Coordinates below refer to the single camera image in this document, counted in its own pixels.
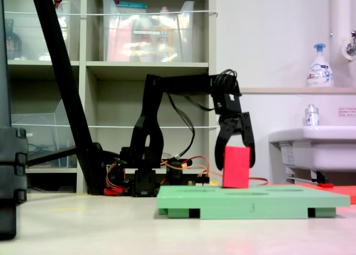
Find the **sink basin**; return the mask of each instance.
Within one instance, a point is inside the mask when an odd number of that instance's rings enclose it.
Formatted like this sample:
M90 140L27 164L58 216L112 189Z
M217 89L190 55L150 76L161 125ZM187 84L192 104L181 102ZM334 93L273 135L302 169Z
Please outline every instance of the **sink basin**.
M269 141L290 168L356 171L356 126L305 126L272 133Z

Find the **floor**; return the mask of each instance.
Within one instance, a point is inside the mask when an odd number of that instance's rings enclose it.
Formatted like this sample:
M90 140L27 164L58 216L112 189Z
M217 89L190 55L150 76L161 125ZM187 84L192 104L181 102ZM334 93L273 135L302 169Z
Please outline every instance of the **floor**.
M154 198L28 197L1 255L356 254L356 205L334 219L199 220L158 217Z

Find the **green board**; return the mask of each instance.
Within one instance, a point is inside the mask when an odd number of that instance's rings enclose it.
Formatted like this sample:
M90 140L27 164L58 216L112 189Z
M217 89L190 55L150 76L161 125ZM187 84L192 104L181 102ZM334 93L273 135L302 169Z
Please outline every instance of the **green board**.
M162 186L159 215L201 219L293 219L335 217L336 207L350 206L350 197L312 188L281 185L249 189Z

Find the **clear plastic bin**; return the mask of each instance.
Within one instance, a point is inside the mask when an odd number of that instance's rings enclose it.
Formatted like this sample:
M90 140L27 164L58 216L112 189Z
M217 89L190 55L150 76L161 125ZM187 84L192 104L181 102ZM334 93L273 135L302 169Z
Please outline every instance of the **clear plastic bin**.
M113 0L103 0L104 61L193 62L192 11L185 2L179 14L120 15Z
M62 2L57 10L58 21L70 60L79 60L80 17L71 2ZM50 61L41 24L36 14L5 13L7 56L10 60Z
M13 127L26 130L29 158L75 146L62 100L54 113L12 114L11 122ZM38 165L39 168L76 168L76 166L75 155Z

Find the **soap dispenser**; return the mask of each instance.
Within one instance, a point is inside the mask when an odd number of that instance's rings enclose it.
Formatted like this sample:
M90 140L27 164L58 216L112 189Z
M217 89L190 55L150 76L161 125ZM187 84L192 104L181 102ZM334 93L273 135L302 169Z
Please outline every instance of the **soap dispenser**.
M317 57L312 63L306 78L307 87L334 87L334 74L325 56L323 56L325 47L326 45L323 43L314 45L314 48L317 49Z

